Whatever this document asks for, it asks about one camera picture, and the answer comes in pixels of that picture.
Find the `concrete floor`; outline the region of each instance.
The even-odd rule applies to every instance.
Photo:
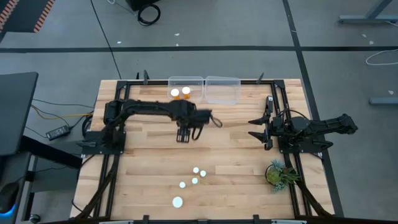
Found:
[[[343,25],[340,14],[364,14],[374,1],[289,1],[301,46],[398,45],[398,27]],[[112,47],[175,47],[267,45],[293,46],[282,1],[247,0],[162,0],[160,21],[140,26],[135,17],[106,0],[94,0],[99,19]],[[398,1],[383,14],[398,15]],[[1,48],[107,47],[89,0],[56,0],[38,34],[7,33]],[[346,217],[398,220],[398,106],[370,106],[372,96],[397,96],[398,65],[369,67],[365,59],[375,52],[304,52],[305,64],[322,119],[347,113],[359,131],[352,136],[326,138],[335,143],[330,156]],[[115,59],[125,79],[146,69],[151,79],[172,75],[218,75],[239,78],[301,78],[294,51],[204,51],[204,52],[117,52]],[[398,61],[398,52],[382,55],[379,62]],[[117,79],[112,57],[107,52],[0,54],[0,73],[39,73],[35,98],[57,103],[93,105],[103,79]],[[88,108],[59,107],[35,102],[55,114],[89,112]],[[73,124],[76,119],[69,119]],[[40,119],[30,112],[27,126],[39,133],[63,125]],[[26,130],[25,135],[49,143]],[[65,139],[82,139],[80,126]],[[38,166],[51,167],[42,161]],[[65,177],[62,187],[38,194],[33,212],[43,222],[69,216],[75,191],[76,172],[52,170],[43,181]]]

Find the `clear plastic container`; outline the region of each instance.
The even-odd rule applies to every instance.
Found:
[[[182,88],[189,87],[191,89],[190,97],[187,100],[190,101],[201,101],[203,98],[203,78],[202,77],[170,77],[169,78],[169,85],[167,87],[167,96],[170,99],[173,99],[171,95],[171,91],[173,89],[178,89],[180,92],[180,99],[184,99]]]
[[[205,79],[205,97],[208,103],[236,104],[241,97],[241,80],[208,76]]]

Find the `white cable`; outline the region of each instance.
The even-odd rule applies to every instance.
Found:
[[[397,24],[393,24],[392,22],[386,21],[386,23],[398,27]],[[383,53],[387,53],[387,52],[395,52],[395,51],[398,51],[398,49],[395,49],[395,50],[383,50],[382,52],[378,52],[378,53],[376,53],[376,54],[374,54],[374,55],[372,55],[372,56],[370,56],[370,57],[368,57],[368,58],[366,59],[366,61],[365,61],[365,62],[366,62],[366,65],[373,65],[373,66],[380,66],[380,65],[398,65],[398,62],[392,62],[392,63],[369,63],[369,59],[370,59],[370,58],[373,58],[374,56],[377,56],[377,55],[380,55],[380,54],[383,54]]]

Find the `potted plant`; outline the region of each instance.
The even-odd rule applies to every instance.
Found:
[[[271,163],[266,169],[266,179],[274,186],[272,193],[284,190],[286,186],[300,179],[296,171],[293,168],[287,168],[283,162],[275,159]]]

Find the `wooden tabletop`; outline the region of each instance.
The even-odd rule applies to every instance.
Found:
[[[91,130],[99,131],[104,126],[104,106],[114,99],[116,82],[101,82]],[[288,79],[285,85],[290,108],[309,116],[301,81]],[[264,177],[271,160],[283,161],[277,141],[274,140],[274,148],[265,151],[263,144],[248,134],[264,130],[264,126],[248,121],[262,116],[266,97],[272,95],[271,88],[242,85],[241,93],[236,105],[195,102],[199,109],[212,109],[224,126],[205,126],[200,139],[189,144],[175,141],[177,125],[168,117],[131,116],[126,122],[126,149],[119,163],[111,218],[142,220],[143,215],[150,215],[151,220],[225,220],[252,219],[254,214],[261,219],[293,218],[289,190],[273,194],[273,186]],[[132,86],[130,99],[170,101],[167,86],[152,85]],[[321,160],[310,154],[301,154],[301,159],[309,190],[325,210],[333,213]],[[97,155],[80,171],[75,194],[75,204],[80,208],[98,188],[102,161],[103,156]],[[194,167],[205,170],[206,177],[194,174]],[[198,184],[192,184],[193,177],[198,177]],[[178,186],[181,181],[187,185],[184,189]],[[296,189],[300,213],[304,214],[302,196]],[[176,196],[183,199],[181,208],[172,205]],[[78,213],[72,208],[72,217]]]

